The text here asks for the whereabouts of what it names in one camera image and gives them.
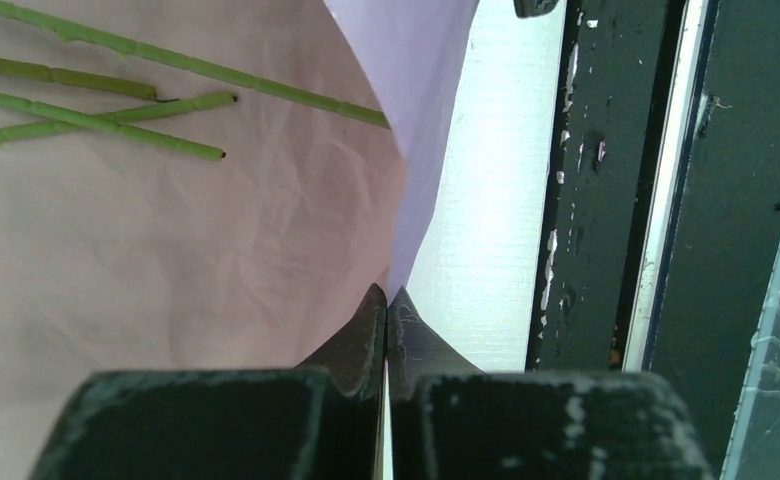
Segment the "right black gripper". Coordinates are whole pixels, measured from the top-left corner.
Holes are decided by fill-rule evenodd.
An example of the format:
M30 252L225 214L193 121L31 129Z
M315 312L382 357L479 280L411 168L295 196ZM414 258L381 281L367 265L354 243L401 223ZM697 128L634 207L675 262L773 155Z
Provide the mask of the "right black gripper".
M514 11L518 18L527 19L547 15L558 5L559 0L514 0Z

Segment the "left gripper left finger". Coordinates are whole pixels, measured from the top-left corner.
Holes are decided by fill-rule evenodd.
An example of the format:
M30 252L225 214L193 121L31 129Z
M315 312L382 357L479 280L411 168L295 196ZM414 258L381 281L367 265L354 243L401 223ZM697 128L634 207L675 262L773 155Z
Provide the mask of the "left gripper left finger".
M374 479L381 467L387 299L289 369L90 376L61 410L34 479Z

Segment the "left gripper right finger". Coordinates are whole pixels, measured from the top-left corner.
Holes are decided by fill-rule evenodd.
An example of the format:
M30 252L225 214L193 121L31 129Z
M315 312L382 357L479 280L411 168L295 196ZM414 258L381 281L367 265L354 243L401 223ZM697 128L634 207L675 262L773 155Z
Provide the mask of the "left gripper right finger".
M709 479L685 402L651 373L486 373L405 290L387 311L398 479Z

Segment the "pink purple wrapping paper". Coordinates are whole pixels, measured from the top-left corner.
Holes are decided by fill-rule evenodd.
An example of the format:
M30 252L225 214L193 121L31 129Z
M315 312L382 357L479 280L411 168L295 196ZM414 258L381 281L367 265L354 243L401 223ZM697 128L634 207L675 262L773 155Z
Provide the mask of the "pink purple wrapping paper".
M34 1L31 8L381 110L248 89L152 123L219 162L79 131L0 146L0 479L92 372L291 366L433 217L474 1Z

